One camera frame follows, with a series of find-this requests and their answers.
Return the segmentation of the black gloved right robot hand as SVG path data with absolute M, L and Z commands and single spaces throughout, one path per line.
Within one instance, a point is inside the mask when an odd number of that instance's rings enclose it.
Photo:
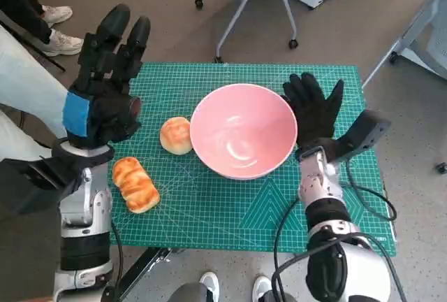
M 331 139 L 342 106 L 344 81 L 338 80 L 329 97 L 325 97 L 317 79 L 310 73 L 291 74 L 283 84 L 283 99 L 291 107 L 297 124 L 299 148 L 318 139 Z

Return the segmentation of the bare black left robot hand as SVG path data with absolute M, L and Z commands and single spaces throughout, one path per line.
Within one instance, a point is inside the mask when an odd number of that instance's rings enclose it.
M 139 17 L 123 43 L 129 20 L 129 7 L 120 3 L 95 33 L 85 35 L 80 70 L 63 109 L 63 126 L 74 147 L 91 150 L 125 141 L 141 125 L 137 117 L 142 101 L 129 94 L 130 81 L 141 69 L 151 24 L 148 17 Z

